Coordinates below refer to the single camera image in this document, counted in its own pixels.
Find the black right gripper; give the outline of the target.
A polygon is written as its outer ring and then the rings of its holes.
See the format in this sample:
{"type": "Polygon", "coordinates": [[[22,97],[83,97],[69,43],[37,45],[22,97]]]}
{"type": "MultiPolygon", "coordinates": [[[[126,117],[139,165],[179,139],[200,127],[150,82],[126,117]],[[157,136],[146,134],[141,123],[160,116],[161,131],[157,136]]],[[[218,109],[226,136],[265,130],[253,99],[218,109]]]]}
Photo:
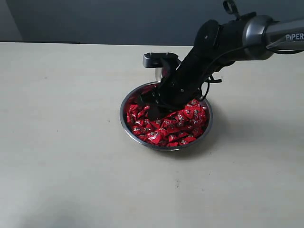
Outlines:
{"type": "Polygon", "coordinates": [[[201,85],[213,73],[244,60],[245,26],[246,22],[241,20],[223,25],[215,20],[205,22],[196,34],[193,48],[180,64],[165,63],[160,84],[137,96],[138,105],[150,105],[148,118],[175,117],[187,102],[200,95],[201,85]]]}

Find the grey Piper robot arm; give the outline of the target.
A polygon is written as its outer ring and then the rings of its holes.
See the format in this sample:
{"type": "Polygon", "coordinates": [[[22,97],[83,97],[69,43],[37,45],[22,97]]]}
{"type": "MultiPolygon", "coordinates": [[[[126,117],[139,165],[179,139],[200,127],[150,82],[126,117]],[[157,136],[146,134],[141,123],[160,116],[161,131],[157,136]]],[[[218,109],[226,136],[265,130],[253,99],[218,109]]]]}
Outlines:
{"type": "Polygon", "coordinates": [[[149,105],[148,116],[154,120],[182,109],[200,95],[200,88],[212,74],[237,61],[266,60],[274,53],[295,54],[304,49],[304,21],[276,22],[258,15],[226,24],[215,20],[204,23],[194,45],[179,61],[174,53],[146,53],[145,68],[162,68],[160,84],[139,95],[139,106],[149,105]]]}

